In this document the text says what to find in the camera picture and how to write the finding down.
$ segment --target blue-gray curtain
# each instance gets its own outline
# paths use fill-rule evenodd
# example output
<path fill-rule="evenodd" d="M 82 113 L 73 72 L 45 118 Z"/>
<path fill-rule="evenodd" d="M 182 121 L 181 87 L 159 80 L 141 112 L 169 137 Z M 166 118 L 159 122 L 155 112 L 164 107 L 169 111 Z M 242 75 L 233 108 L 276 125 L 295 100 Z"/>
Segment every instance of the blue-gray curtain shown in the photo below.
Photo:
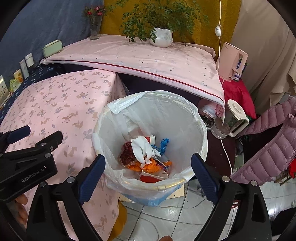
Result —
<path fill-rule="evenodd" d="M 103 3 L 103 0 L 31 0 L 0 42 L 0 75 L 6 84 L 27 54 L 32 53 L 38 63 L 46 44 L 61 39 L 66 46 L 89 36 L 89 22 L 82 15 L 83 8 Z"/>

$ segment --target green plant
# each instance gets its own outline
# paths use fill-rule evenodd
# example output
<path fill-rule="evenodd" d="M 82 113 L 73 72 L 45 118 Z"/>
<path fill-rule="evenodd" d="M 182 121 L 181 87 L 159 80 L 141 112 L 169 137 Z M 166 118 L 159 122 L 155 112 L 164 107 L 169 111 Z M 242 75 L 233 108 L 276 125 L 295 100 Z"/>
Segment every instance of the green plant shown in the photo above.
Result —
<path fill-rule="evenodd" d="M 89 21 L 92 25 L 97 24 L 97 16 L 102 16 L 106 12 L 107 10 L 104 8 L 104 6 L 85 6 L 83 10 L 84 16 L 89 18 Z"/>
<path fill-rule="evenodd" d="M 115 5 L 122 7 L 127 1 L 117 0 Z M 164 28 L 177 32 L 185 43 L 186 36 L 193 35 L 196 20 L 200 23 L 208 22 L 196 1 L 188 5 L 182 0 L 146 0 L 135 4 L 132 11 L 124 13 L 122 20 L 122 33 L 132 42 L 135 37 L 142 41 L 151 38 L 155 42 L 157 36 L 154 28 Z"/>

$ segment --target white tile floor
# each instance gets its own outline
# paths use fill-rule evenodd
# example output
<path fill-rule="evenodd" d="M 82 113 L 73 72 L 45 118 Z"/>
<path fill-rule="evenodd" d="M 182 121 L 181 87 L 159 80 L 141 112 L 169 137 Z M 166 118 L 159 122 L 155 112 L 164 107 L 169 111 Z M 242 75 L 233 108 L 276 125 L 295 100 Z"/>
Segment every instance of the white tile floor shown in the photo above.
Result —
<path fill-rule="evenodd" d="M 174 241 L 194 240 L 208 219 L 213 204 L 198 196 L 197 180 L 185 185 L 185 196 L 165 200 L 160 207 L 144 207 L 124 202 L 128 218 L 121 235 L 115 241 L 158 241 L 170 235 Z M 296 180 L 280 186 L 274 182 L 260 187 L 269 216 L 292 207 L 296 202 Z M 234 222 L 237 208 L 231 210 L 220 240 L 227 237 Z"/>

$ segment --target white glove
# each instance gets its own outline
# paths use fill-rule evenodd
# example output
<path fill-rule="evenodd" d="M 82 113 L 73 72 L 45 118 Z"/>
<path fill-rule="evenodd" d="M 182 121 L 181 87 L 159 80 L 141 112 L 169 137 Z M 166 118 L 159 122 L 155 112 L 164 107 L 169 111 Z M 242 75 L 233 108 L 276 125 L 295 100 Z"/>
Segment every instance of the white glove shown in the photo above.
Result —
<path fill-rule="evenodd" d="M 155 156 L 160 157 L 159 151 L 154 149 L 144 136 L 132 139 L 131 146 L 136 159 L 141 163 L 141 168 L 146 164 L 151 164 L 151 161 L 149 160 L 150 158 Z"/>

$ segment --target logo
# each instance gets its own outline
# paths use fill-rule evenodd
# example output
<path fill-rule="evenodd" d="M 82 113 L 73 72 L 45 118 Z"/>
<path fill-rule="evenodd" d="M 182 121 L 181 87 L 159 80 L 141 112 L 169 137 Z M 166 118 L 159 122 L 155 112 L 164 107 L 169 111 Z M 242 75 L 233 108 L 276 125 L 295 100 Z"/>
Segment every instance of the logo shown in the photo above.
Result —
<path fill-rule="evenodd" d="M 30 175 L 28 175 L 27 177 L 23 178 L 23 179 L 22 179 L 22 182 L 24 183 L 25 181 L 28 181 L 28 180 L 31 179 L 32 177 L 34 177 L 34 176 L 40 174 L 41 172 L 44 171 L 45 168 L 46 168 L 46 167 L 44 166 L 44 167 L 41 168 L 40 170 L 38 170 L 38 171 L 36 171 L 36 172 L 33 172 L 32 174 L 30 174 Z"/>

